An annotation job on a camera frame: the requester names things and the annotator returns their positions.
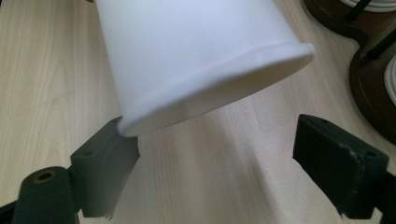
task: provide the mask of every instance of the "dark wooden object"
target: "dark wooden object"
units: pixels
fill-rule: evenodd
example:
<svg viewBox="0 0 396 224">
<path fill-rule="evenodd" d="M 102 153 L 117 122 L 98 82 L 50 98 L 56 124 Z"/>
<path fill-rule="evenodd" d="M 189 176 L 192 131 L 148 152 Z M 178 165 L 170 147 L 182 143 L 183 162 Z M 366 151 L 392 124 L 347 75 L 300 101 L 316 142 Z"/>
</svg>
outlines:
<svg viewBox="0 0 396 224">
<path fill-rule="evenodd" d="M 390 100 L 384 83 L 386 67 L 396 55 L 396 44 L 390 45 L 377 59 L 367 56 L 396 29 L 396 12 L 361 12 L 356 20 L 346 16 L 352 8 L 339 0 L 304 0 L 308 11 L 324 26 L 355 39 L 360 48 L 349 67 L 349 85 L 359 110 L 370 124 L 390 142 L 396 144 L 396 106 Z"/>
</svg>

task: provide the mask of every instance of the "light wood surface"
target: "light wood surface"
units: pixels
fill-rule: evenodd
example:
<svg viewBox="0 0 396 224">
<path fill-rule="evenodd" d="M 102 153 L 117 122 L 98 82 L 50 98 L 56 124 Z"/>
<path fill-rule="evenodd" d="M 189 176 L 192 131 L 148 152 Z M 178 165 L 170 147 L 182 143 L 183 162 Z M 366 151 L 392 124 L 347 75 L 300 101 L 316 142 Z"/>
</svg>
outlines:
<svg viewBox="0 0 396 224">
<path fill-rule="evenodd" d="M 248 98 L 139 136 L 141 159 L 111 223 L 378 223 L 339 217 L 291 158 L 299 114 L 328 119 L 391 156 L 354 105 L 348 65 L 358 46 L 276 0 L 303 42 L 305 69 Z M 95 4 L 4 0 L 0 7 L 0 205 L 30 173 L 69 156 L 120 109 Z M 81 223 L 108 223 L 82 218 Z"/>
</svg>

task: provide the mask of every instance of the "wood grain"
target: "wood grain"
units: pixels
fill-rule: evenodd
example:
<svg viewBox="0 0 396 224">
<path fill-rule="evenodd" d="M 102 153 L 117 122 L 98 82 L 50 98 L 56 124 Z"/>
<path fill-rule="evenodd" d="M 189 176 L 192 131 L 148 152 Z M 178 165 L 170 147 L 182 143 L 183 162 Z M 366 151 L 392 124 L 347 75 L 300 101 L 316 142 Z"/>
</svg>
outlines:
<svg viewBox="0 0 396 224">
<path fill-rule="evenodd" d="M 299 114 L 328 119 L 391 156 L 348 87 L 358 46 L 276 0 L 315 60 L 252 96 L 139 136 L 141 159 L 112 223 L 378 223 L 341 218 L 291 158 Z M 35 170 L 69 155 L 120 115 L 95 5 L 5 0 L 0 7 L 0 204 Z M 103 218 L 82 223 L 107 223 Z"/>
</svg>

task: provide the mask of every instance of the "wooden table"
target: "wooden table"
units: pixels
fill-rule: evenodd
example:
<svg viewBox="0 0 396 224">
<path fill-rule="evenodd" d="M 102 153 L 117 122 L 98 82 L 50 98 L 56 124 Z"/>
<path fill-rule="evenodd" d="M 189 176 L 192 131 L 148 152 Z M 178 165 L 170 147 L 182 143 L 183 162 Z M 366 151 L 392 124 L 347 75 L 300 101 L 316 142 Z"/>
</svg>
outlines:
<svg viewBox="0 0 396 224">
<path fill-rule="evenodd" d="M 139 136 L 141 159 L 112 223 L 378 223 L 340 218 L 291 158 L 297 118 L 341 126 L 391 156 L 348 87 L 357 44 L 327 30 L 302 1 L 276 0 L 303 42 L 305 69 L 252 96 Z M 120 115 L 95 4 L 5 0 L 0 7 L 0 204 L 21 181 L 69 156 Z M 82 223 L 107 223 L 104 218 Z"/>
</svg>

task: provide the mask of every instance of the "table surface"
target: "table surface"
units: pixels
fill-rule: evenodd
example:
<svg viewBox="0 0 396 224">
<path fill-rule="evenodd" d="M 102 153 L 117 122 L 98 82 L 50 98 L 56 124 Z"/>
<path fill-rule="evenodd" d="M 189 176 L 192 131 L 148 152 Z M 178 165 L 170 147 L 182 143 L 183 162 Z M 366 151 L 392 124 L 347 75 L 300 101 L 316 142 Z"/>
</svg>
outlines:
<svg viewBox="0 0 396 224">
<path fill-rule="evenodd" d="M 348 65 L 358 45 L 276 0 L 315 60 L 300 72 L 196 119 L 139 136 L 141 158 L 112 223 L 378 223 L 339 217 L 291 158 L 297 119 L 328 119 L 390 155 L 355 106 Z M 5 0 L 0 8 L 0 204 L 30 173 L 69 156 L 120 115 L 95 4 Z M 82 223 L 107 223 L 82 218 Z"/>
</svg>

